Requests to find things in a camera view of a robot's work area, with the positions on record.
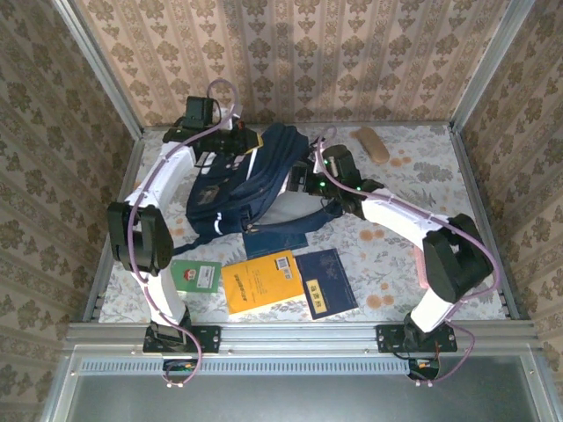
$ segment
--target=yellow book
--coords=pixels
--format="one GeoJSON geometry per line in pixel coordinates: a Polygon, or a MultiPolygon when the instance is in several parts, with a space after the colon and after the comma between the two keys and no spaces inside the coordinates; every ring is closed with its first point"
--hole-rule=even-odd
{"type": "Polygon", "coordinates": [[[221,275],[231,315],[304,297],[301,274],[291,251],[225,266],[221,275]]]}

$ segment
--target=white label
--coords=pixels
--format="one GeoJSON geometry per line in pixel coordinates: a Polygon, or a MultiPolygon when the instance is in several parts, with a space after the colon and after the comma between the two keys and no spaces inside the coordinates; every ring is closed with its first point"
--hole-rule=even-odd
{"type": "Polygon", "coordinates": [[[278,270],[282,270],[283,268],[287,268],[289,266],[289,262],[287,258],[278,258],[275,260],[275,266],[278,267],[278,270]]]}
{"type": "Polygon", "coordinates": [[[211,286],[213,285],[214,273],[215,268],[213,266],[202,266],[200,268],[200,274],[197,276],[197,287],[211,288],[211,286]]]}
{"type": "Polygon", "coordinates": [[[289,268],[289,262],[287,258],[278,258],[275,260],[275,266],[278,267],[278,270],[282,270],[283,274],[285,275],[286,280],[292,278],[291,269],[289,268]]]}

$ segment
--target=sponge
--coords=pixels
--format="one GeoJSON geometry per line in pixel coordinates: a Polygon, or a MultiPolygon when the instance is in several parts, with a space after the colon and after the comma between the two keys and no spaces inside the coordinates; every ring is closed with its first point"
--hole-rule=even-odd
{"type": "Polygon", "coordinates": [[[350,136],[360,142],[374,163],[385,164],[389,161],[389,151],[371,127],[360,127],[351,132],[350,136]]]}

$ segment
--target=navy backpack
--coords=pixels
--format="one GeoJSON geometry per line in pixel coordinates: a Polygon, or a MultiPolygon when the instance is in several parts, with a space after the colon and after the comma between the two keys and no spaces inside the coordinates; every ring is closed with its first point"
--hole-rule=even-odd
{"type": "Polygon", "coordinates": [[[242,161],[219,155],[205,171],[201,169],[186,206],[187,220],[200,236],[191,244],[175,248],[174,255],[230,233],[307,233],[343,214],[340,204],[332,201],[295,220],[260,224],[291,168],[307,165],[312,170],[309,140],[295,126],[274,123],[262,134],[262,141],[262,147],[242,161]]]}

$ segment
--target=black bracket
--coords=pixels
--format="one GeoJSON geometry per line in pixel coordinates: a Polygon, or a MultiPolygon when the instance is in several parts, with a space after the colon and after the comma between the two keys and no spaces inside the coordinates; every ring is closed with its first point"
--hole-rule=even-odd
{"type": "MultiPolygon", "coordinates": [[[[221,327],[219,325],[191,325],[186,310],[179,324],[198,340],[204,353],[219,353],[221,327]]],[[[194,342],[182,331],[167,325],[151,322],[144,335],[143,353],[196,353],[194,342]]]]}
{"type": "Polygon", "coordinates": [[[405,345],[404,324],[383,324],[376,327],[377,350],[380,353],[435,353],[436,342],[440,353],[457,352],[456,335],[453,328],[442,324],[416,347],[405,345]]]}

